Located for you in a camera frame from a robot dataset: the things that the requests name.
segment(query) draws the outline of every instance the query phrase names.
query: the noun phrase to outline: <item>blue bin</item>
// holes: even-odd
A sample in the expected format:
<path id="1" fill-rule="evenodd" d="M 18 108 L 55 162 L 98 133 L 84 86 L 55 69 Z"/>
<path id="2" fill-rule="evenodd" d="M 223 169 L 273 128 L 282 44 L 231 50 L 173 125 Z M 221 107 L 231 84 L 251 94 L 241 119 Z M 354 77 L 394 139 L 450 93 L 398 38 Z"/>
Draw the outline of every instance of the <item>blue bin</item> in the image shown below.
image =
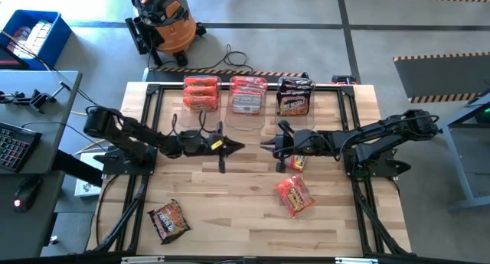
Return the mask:
<path id="1" fill-rule="evenodd" d="M 54 67 L 64 45 L 67 43 L 71 35 L 71 29 L 68 24 L 61 18 L 61 14 L 55 11 L 26 11 L 17 10 L 10 17 L 10 20 L 3 29 L 4 32 L 10 35 L 22 26 L 33 28 L 40 20 L 45 20 L 52 23 L 51 29 L 47 33 L 38 56 L 46 62 L 49 67 Z M 5 36 L 0 39 L 2 46 L 7 46 L 10 42 Z M 29 64 L 29 70 L 46 70 L 46 67 L 34 58 L 22 58 Z"/>

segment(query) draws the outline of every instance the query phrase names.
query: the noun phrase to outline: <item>wooden table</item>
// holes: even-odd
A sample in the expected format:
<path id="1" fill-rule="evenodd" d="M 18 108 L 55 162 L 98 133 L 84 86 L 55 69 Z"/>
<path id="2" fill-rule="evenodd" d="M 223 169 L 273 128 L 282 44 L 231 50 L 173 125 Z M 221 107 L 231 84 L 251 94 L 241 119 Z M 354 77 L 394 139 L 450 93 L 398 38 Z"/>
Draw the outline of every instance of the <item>wooden table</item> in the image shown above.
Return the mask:
<path id="1" fill-rule="evenodd" d="M 128 83 L 122 113 L 140 119 L 148 83 Z M 354 87 L 361 124 L 380 118 L 374 87 Z M 275 172 L 276 160 L 258 147 L 276 133 L 274 93 L 268 94 L 265 127 L 258 132 L 241 132 L 224 127 L 225 135 L 243 142 L 246 148 L 227 159 L 227 173 L 220 174 L 217 157 L 179 158 L 158 156 L 150 178 L 145 212 L 176 199 L 192 230 L 168 245 L 160 239 L 148 214 L 144 214 L 137 253 L 139 255 L 187 256 L 361 256 L 350 180 L 342 162 L 333 158 L 308 158 L 303 177 L 317 199 L 296 216 L 289 217 L 275 186 L 292 174 Z M 221 119 L 227 92 L 222 98 Z M 170 131 L 173 113 L 181 112 L 181 91 L 165 91 L 158 130 Z M 341 129 L 338 101 L 334 93 L 316 93 L 316 128 Z M 106 193 L 100 213 L 100 238 L 113 228 L 121 215 L 128 177 L 119 177 Z M 393 183 L 373 179 L 377 211 L 390 234 L 410 251 L 400 198 Z M 95 219 L 87 249 L 95 247 Z M 374 248 L 371 223 L 367 222 Z M 132 220 L 126 231 L 129 244 Z"/>

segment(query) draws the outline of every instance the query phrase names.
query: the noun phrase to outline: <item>concrete floor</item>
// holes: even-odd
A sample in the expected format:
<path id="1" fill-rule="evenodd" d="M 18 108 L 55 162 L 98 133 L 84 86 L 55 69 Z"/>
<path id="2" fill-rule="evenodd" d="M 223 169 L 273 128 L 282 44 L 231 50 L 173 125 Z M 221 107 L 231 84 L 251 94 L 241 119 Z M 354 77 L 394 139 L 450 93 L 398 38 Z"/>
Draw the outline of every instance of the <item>concrete floor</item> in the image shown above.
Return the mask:
<path id="1" fill-rule="evenodd" d="M 337 0 L 188 0 L 193 15 L 204 23 L 341 24 Z M 420 0 L 345 0 L 351 24 L 468 25 L 490 24 L 490 4 Z M 129 0 L 4 0 L 0 26 L 17 8 L 57 10 L 67 21 L 117 21 L 132 15 Z M 81 88 L 104 106 L 119 107 L 128 81 L 140 81 L 147 57 L 138 55 L 125 28 L 73 28 L 58 70 L 83 73 Z M 392 58 L 417 54 L 487 51 L 487 31 L 352 31 L 363 84 L 373 84 L 383 117 L 407 109 L 427 109 L 444 119 L 464 103 L 407 102 Z M 318 83 L 333 74 L 349 74 L 343 30 L 209 29 L 195 41 L 190 67 L 213 64 L 226 44 L 245 51 L 255 70 L 307 71 Z M 87 105 L 78 98 L 73 110 Z M 83 127 L 84 117 L 69 123 Z M 69 129 L 61 149 L 75 152 L 86 140 Z M 490 208 L 448 213 L 447 206 L 462 199 L 462 191 L 446 150 L 437 137 L 430 142 L 400 146 L 397 158 L 413 169 L 400 177 L 401 200 L 413 251 L 421 256 L 489 262 Z M 74 179 L 67 177 L 60 198 L 56 246 L 43 255 L 80 253 L 85 249 L 96 201 L 71 196 Z"/>

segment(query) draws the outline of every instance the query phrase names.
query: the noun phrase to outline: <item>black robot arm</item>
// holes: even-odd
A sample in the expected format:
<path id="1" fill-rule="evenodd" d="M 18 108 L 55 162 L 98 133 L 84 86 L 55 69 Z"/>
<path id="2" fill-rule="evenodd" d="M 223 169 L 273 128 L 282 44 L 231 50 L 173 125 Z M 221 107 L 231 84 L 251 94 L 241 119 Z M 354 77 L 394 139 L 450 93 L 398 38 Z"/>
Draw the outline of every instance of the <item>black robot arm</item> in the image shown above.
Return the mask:
<path id="1" fill-rule="evenodd" d="M 148 161 L 150 158 L 148 147 L 153 146 L 169 158 L 178 158 L 182 155 L 188 157 L 219 156 L 220 172 L 224 173 L 224 159 L 244 147 L 244 144 L 232 141 L 223 135 L 221 122 L 218 123 L 217 130 L 213 132 L 204 129 L 205 113 L 203 112 L 199 115 L 201 129 L 180 133 L 175 131 L 177 116 L 174 115 L 173 130 L 168 135 L 156 132 L 133 118 L 125 117 L 115 109 L 89 106 L 87 116 L 87 122 L 83 128 L 87 135 L 112 142 L 124 152 L 127 161 L 136 163 Z M 202 131 L 209 133 L 209 136 L 203 137 Z M 110 154 L 100 159 L 107 160 L 108 158 L 111 158 Z"/>
<path id="2" fill-rule="evenodd" d="M 284 172 L 284 159 L 290 155 L 331 156 L 339 161 L 342 153 L 354 145 L 356 162 L 362 164 L 406 141 L 431 139 L 438 131 L 433 118 L 437 116 L 430 115 L 427 111 L 408 110 L 403 115 L 390 116 L 351 131 L 294 131 L 287 121 L 281 121 L 279 127 L 283 133 L 262 143 L 274 147 L 262 148 L 279 159 L 279 172 Z"/>

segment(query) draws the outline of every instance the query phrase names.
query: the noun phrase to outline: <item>shop vacuum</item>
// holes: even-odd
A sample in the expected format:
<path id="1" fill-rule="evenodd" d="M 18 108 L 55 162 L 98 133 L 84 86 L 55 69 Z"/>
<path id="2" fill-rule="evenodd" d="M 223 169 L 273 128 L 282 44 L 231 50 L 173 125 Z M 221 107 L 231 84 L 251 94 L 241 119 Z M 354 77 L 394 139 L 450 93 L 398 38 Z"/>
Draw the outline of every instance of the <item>shop vacuum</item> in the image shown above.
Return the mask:
<path id="1" fill-rule="evenodd" d="M 196 23 L 187 0 L 131 0 L 137 17 L 127 18 L 126 25 L 139 54 L 150 53 L 156 66 L 163 65 L 157 51 L 171 54 L 180 67 L 188 64 L 185 51 L 196 36 L 206 34 Z"/>

